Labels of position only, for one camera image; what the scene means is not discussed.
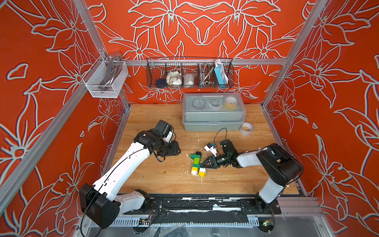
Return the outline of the yellow lego brick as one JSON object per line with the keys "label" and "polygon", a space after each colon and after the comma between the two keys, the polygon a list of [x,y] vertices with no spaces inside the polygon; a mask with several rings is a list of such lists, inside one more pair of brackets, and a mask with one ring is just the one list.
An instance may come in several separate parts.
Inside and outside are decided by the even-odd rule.
{"label": "yellow lego brick", "polygon": [[207,174],[206,168],[200,168],[198,174],[199,174],[200,177],[205,177],[206,174]]}

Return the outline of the white lego brick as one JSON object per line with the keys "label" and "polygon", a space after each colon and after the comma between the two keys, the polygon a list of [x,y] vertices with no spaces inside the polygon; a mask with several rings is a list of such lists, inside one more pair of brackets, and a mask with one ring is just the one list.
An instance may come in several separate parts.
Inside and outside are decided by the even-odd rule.
{"label": "white lego brick", "polygon": [[192,167],[192,169],[191,169],[191,174],[192,174],[192,175],[195,175],[195,176],[198,176],[198,175],[199,175],[199,168],[197,168],[197,167]]}

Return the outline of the white crumpled bag in basket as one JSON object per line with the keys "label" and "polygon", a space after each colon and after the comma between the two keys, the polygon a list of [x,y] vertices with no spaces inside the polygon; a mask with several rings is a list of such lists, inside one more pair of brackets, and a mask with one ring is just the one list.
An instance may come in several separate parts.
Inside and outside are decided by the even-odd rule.
{"label": "white crumpled bag in basket", "polygon": [[183,82],[179,71],[169,72],[166,76],[166,83],[169,86],[180,87]]}

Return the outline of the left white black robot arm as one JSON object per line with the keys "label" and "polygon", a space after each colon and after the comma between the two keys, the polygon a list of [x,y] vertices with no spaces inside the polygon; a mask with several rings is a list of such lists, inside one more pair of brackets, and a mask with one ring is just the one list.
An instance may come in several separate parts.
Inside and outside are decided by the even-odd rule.
{"label": "left white black robot arm", "polygon": [[150,155],[159,162],[181,153],[172,125],[160,120],[155,128],[139,132],[128,150],[92,185],[84,184],[79,192],[83,214],[101,229],[109,227],[121,212],[140,209],[149,195],[136,190],[126,195],[119,191],[136,168]]}

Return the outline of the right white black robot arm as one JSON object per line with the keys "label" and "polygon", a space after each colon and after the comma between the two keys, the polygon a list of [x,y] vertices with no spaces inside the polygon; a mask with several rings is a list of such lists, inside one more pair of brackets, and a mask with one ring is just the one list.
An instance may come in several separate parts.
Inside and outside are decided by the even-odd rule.
{"label": "right white black robot arm", "polygon": [[224,166],[246,168],[262,166],[269,178],[257,194],[257,203],[265,208],[274,202],[284,191],[285,187],[299,178],[303,173],[303,165],[283,147],[272,143],[264,148],[239,153],[229,139],[220,142],[224,152],[219,154],[214,144],[207,144],[206,151],[212,156],[199,164],[199,174],[205,174],[208,169],[219,169]]}

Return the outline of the grey plastic storage box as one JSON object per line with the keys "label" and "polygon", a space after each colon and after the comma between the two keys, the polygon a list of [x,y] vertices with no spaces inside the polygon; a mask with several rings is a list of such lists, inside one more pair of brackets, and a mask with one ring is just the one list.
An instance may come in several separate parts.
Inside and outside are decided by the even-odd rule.
{"label": "grey plastic storage box", "polygon": [[246,108],[239,93],[188,93],[183,99],[185,131],[237,131],[245,122]]}

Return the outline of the blue white box in basket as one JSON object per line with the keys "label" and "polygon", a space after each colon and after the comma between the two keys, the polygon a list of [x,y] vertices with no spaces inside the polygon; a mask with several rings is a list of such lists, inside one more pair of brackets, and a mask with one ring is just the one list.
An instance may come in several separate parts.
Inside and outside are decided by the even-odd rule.
{"label": "blue white box in basket", "polygon": [[222,64],[219,64],[219,65],[215,66],[214,72],[215,72],[218,84],[220,86],[225,86],[225,85],[228,84],[229,79],[226,76],[226,73],[224,71],[224,66]]}

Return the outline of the lime green lego brick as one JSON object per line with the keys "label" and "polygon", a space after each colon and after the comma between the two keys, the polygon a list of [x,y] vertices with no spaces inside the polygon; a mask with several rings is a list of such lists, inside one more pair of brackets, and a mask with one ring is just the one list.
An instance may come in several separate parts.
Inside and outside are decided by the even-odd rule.
{"label": "lime green lego brick", "polygon": [[195,164],[195,165],[199,165],[200,162],[201,162],[200,158],[194,158],[194,160],[193,160],[193,164]]}

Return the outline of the clear plastic wall bin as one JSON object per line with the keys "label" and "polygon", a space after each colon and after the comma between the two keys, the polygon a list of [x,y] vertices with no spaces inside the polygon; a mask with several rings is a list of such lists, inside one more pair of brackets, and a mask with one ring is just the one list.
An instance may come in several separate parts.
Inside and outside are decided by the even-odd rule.
{"label": "clear plastic wall bin", "polygon": [[116,51],[97,61],[83,81],[93,98],[117,98],[127,76],[126,62],[121,52]]}

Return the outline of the clear tape roll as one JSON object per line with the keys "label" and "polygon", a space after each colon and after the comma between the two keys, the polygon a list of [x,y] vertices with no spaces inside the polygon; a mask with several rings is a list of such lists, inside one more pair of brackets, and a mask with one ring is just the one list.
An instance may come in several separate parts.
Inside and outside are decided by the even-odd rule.
{"label": "clear tape roll", "polygon": [[251,123],[244,122],[239,130],[238,130],[243,136],[249,136],[254,132],[254,126]]}

